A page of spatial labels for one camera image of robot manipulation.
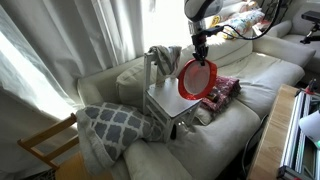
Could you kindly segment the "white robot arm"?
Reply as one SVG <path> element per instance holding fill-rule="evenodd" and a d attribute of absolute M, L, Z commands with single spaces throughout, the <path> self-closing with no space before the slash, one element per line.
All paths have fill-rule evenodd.
<path fill-rule="evenodd" d="M 188 18 L 189 31 L 195 48 L 193 53 L 197 61 L 203 62 L 208 53 L 206 38 L 223 30 L 222 26 L 207 28 L 205 18 L 218 14 L 223 0 L 185 0 L 184 13 Z"/>

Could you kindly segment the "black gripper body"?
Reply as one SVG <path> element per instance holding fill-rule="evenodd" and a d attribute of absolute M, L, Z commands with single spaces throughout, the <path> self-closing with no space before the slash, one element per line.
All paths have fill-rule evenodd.
<path fill-rule="evenodd" d="M 206 34 L 204 33 L 205 28 L 206 25 L 204 20 L 191 23 L 192 43 L 195 48 L 194 57 L 198 61 L 204 61 L 208 51 L 206 46 Z"/>

